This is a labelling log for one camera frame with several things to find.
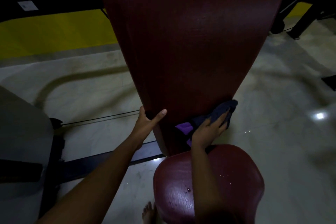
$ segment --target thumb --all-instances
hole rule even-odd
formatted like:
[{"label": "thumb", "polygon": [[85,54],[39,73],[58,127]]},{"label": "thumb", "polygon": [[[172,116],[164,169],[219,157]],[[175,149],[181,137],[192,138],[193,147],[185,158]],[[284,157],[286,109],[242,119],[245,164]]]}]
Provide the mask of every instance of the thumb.
[{"label": "thumb", "polygon": [[159,112],[153,120],[151,120],[151,125],[154,127],[160,120],[163,119],[164,116],[167,114],[167,109],[163,109],[161,112]]}]

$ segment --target left hand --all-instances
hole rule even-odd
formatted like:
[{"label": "left hand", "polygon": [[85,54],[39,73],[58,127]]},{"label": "left hand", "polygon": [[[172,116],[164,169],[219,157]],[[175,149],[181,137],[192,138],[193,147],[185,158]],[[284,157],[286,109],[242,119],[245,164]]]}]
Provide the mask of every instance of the left hand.
[{"label": "left hand", "polygon": [[163,109],[159,112],[153,120],[150,120],[146,117],[144,107],[140,107],[140,113],[138,120],[135,123],[135,126],[129,135],[129,138],[135,140],[138,144],[137,150],[141,148],[142,143],[148,137],[149,133],[153,130],[153,128],[157,125],[157,123],[166,116],[167,110]]}]

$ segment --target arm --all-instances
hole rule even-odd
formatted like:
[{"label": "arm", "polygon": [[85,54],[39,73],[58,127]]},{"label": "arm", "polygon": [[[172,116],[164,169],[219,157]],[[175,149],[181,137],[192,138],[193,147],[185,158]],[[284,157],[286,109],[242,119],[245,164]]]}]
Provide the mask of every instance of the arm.
[{"label": "arm", "polygon": [[101,223],[118,191],[134,152],[140,149],[153,127],[166,113],[167,110],[162,110],[153,120],[149,120],[144,108],[140,107],[138,120],[129,137],[104,163],[39,219],[37,224]]},{"label": "arm", "polygon": [[226,129],[226,123],[220,127],[226,115],[227,112],[213,124],[210,124],[210,119],[205,120],[192,136],[192,187],[196,223],[237,223],[228,202],[222,199],[205,152],[205,148]]}]

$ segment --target white label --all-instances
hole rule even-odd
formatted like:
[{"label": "white label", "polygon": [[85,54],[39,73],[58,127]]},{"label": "white label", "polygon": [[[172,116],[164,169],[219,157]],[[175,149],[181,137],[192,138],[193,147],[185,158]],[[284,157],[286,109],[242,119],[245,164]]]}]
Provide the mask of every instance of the white label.
[{"label": "white label", "polygon": [[38,10],[38,8],[36,7],[36,5],[33,3],[33,1],[29,0],[29,1],[20,1],[18,2],[18,4],[21,6],[21,8],[23,10],[27,11],[35,11]]}]

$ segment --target seat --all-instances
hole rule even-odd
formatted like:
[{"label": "seat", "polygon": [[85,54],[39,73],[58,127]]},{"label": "seat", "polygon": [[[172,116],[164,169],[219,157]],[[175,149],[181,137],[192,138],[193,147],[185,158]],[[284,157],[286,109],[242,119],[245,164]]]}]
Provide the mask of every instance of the seat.
[{"label": "seat", "polygon": [[[243,223],[254,223],[264,180],[251,157],[241,148],[216,145],[208,154],[223,198]],[[194,197],[191,180],[191,153],[166,158],[157,167],[154,198],[158,213],[167,224],[194,223]]]}]

